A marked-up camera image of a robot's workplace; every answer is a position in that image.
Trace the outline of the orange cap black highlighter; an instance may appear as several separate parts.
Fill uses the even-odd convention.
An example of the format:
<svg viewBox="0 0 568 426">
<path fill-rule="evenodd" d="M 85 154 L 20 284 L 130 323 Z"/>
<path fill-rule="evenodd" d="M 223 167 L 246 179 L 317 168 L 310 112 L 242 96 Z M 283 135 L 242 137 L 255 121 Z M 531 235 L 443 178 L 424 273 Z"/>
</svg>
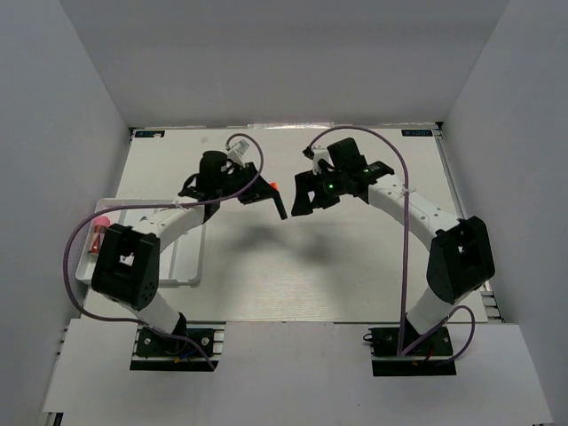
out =
<svg viewBox="0 0 568 426">
<path fill-rule="evenodd" d="M 278 211 L 281 220 L 286 220 L 288 218 L 288 213 L 284 207 L 283 201 L 281 199 L 280 190 L 275 182 L 270 183 L 272 189 L 272 199 L 274 201 L 275 207 Z"/>
</svg>

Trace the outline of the pink cap clear tube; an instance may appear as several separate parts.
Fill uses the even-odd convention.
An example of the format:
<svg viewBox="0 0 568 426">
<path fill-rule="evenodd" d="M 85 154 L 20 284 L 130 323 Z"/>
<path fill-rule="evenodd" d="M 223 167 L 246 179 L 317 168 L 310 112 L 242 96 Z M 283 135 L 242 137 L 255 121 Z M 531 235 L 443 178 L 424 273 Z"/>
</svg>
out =
<svg viewBox="0 0 568 426">
<path fill-rule="evenodd" d="M 99 253 L 105 237 L 105 233 L 110 225 L 111 221 L 107 216 L 97 216 L 93 219 L 92 236 L 88 250 L 89 254 L 97 255 Z"/>
</svg>

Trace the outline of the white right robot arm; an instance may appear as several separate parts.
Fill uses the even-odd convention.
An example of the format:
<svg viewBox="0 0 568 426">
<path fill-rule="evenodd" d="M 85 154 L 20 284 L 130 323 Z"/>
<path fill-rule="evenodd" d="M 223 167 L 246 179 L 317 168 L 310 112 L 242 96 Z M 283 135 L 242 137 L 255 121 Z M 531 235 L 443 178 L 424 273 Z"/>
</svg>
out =
<svg viewBox="0 0 568 426">
<path fill-rule="evenodd" d="M 424 352 L 433 342 L 431 330 L 495 274 L 485 222 L 445 212 L 405 188 L 393 168 L 368 162 L 354 138 L 323 149 L 307 147 L 304 155 L 312 168 L 295 176 L 293 216 L 308 216 L 351 195 L 407 227 L 429 251 L 427 288 L 406 313 L 406 327 L 400 332 L 407 351 Z"/>
</svg>

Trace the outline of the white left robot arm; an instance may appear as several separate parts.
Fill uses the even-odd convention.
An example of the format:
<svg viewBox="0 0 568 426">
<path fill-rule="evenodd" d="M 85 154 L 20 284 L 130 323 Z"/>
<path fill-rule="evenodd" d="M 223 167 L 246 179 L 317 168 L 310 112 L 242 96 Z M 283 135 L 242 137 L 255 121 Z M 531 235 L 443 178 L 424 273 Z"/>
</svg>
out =
<svg viewBox="0 0 568 426">
<path fill-rule="evenodd" d="M 199 171 L 182 185 L 176 201 L 191 198 L 195 207 L 161 209 L 134 226 L 111 225 L 106 231 L 91 277 L 91 287 L 135 315 L 150 328 L 167 353 L 187 344 L 185 316 L 158 291 L 161 253 L 187 232 L 207 223 L 220 209 L 220 199 L 235 195 L 243 205 L 272 200 L 287 217 L 278 189 L 258 175 L 242 153 L 207 151 Z"/>
</svg>

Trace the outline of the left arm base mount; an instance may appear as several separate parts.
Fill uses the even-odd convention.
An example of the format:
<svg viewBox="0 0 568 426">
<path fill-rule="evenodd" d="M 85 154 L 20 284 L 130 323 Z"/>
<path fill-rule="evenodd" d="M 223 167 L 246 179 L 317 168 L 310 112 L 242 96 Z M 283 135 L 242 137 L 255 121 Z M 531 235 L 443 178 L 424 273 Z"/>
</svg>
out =
<svg viewBox="0 0 568 426">
<path fill-rule="evenodd" d="M 225 323 L 189 322 L 186 337 L 191 343 L 158 336 L 139 327 L 130 359 L 130 371 L 213 372 L 217 367 L 225 339 Z"/>
</svg>

